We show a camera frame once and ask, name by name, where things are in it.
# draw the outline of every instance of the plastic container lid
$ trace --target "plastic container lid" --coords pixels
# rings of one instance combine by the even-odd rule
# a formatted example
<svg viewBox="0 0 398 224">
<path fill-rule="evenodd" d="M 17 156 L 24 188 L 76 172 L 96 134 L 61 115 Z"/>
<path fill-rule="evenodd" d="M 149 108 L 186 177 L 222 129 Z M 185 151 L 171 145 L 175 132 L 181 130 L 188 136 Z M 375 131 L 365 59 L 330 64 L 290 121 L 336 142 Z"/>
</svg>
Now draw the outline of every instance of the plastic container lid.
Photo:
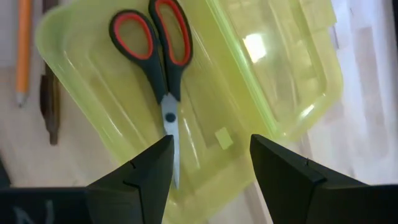
<svg viewBox="0 0 398 224">
<path fill-rule="evenodd" d="M 321 8 L 333 15 L 327 1 L 180 2 L 193 32 L 194 58 L 183 74 L 178 114 L 180 189 L 170 189 L 164 223 L 197 223 L 254 180 L 252 133 L 296 138 L 336 101 L 342 81 L 327 31 L 334 17 L 314 13 Z M 116 12 L 137 9 L 149 16 L 147 5 L 74 1 L 46 14 L 36 33 L 40 54 L 121 163 L 164 135 L 149 82 L 108 35 Z M 162 10 L 178 40 L 178 24 Z M 140 32 L 133 24 L 123 36 L 146 50 Z M 183 51 L 178 41 L 174 51 Z"/>
</svg>

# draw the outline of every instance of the scissors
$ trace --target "scissors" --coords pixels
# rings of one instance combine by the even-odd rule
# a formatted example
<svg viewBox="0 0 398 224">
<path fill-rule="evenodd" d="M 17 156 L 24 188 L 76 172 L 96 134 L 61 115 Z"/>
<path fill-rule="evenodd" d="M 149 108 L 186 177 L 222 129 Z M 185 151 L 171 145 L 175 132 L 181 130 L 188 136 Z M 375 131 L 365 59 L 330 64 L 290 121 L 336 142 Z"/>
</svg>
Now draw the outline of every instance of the scissors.
<svg viewBox="0 0 398 224">
<path fill-rule="evenodd" d="M 160 6 L 167 5 L 177 18 L 182 32 L 185 47 L 184 58 L 175 58 L 169 32 L 165 21 L 160 13 Z M 180 137 L 178 131 L 177 104 L 181 102 L 181 79 L 183 71 L 190 64 L 193 56 L 192 34 L 187 17 L 176 0 L 150 0 L 149 14 L 159 33 L 159 39 L 155 35 L 154 28 L 148 18 L 141 12 L 133 9 L 125 9 L 116 13 L 109 25 L 109 35 L 115 47 L 130 61 L 134 62 L 144 71 L 154 91 L 156 101 L 162 108 L 163 125 L 167 135 L 174 137 L 174 184 L 178 189 L 180 183 Z M 127 21 L 136 21 L 144 29 L 148 41 L 146 54 L 133 52 L 122 40 L 119 33 L 121 24 Z M 162 62 L 159 56 L 157 43 L 160 40 L 163 46 L 163 60 L 165 72 L 162 69 Z"/>
</svg>

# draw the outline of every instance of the pencil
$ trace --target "pencil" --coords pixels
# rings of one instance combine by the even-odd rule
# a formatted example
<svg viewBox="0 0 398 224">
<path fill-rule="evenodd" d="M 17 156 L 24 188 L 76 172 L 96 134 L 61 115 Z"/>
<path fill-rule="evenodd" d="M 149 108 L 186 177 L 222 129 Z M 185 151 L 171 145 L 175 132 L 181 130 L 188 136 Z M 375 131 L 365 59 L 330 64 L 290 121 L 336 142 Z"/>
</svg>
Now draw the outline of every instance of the pencil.
<svg viewBox="0 0 398 224">
<path fill-rule="evenodd" d="M 16 100 L 20 107 L 27 98 L 29 84 L 31 7 L 31 0 L 19 0 Z"/>
</svg>

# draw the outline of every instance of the scissor pivot screw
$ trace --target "scissor pivot screw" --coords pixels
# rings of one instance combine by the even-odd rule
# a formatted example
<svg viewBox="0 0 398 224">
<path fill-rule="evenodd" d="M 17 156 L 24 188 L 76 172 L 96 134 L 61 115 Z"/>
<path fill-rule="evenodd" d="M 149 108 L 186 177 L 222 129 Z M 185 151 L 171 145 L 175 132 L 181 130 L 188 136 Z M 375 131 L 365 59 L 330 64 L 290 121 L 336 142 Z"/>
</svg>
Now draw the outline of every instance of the scissor pivot screw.
<svg viewBox="0 0 398 224">
<path fill-rule="evenodd" d="M 173 113 L 167 113 L 165 118 L 166 118 L 166 121 L 169 123 L 173 123 L 176 119 L 175 114 L 173 114 Z"/>
</svg>

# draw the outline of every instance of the scissor handle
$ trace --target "scissor handle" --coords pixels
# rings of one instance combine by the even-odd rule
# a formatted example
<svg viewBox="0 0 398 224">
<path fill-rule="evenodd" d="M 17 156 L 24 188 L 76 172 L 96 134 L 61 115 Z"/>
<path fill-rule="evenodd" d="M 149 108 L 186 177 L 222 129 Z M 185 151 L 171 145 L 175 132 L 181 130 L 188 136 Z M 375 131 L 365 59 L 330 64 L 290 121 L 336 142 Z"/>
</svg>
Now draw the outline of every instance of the scissor handle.
<svg viewBox="0 0 398 224">
<path fill-rule="evenodd" d="M 147 41 L 148 52 L 144 55 L 137 54 L 130 49 L 122 40 L 120 27 L 124 22 L 137 21 L 144 29 Z M 109 25 L 109 35 L 115 47 L 129 60 L 140 66 L 146 74 L 150 85 L 155 93 L 158 104 L 162 101 L 163 96 L 167 94 L 162 64 L 157 50 L 157 38 L 155 31 L 150 24 L 148 18 L 137 10 L 122 10 L 116 13 Z"/>
<path fill-rule="evenodd" d="M 177 60 L 175 58 L 170 35 L 160 13 L 160 6 L 163 4 L 168 5 L 173 10 L 174 16 L 177 18 L 180 25 L 185 47 L 185 55 L 182 60 Z M 171 92 L 176 100 L 180 101 L 182 73 L 191 62 L 193 55 L 192 34 L 187 17 L 181 8 L 181 5 L 176 0 L 150 0 L 149 14 L 156 25 L 160 42 L 163 45 L 165 71 L 167 74 L 169 92 Z"/>
</svg>

